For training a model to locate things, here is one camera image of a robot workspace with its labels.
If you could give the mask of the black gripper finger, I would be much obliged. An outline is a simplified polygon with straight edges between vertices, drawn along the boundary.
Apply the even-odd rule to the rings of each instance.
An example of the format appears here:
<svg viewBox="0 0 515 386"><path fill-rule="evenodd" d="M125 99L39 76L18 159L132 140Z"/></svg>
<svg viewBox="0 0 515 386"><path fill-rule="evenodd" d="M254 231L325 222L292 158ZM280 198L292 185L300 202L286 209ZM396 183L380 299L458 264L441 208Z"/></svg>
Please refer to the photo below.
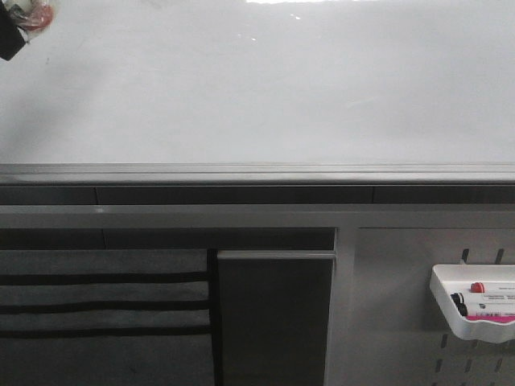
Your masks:
<svg viewBox="0 0 515 386"><path fill-rule="evenodd" d="M26 42L3 3L0 7L0 56L9 61L24 48Z"/></svg>

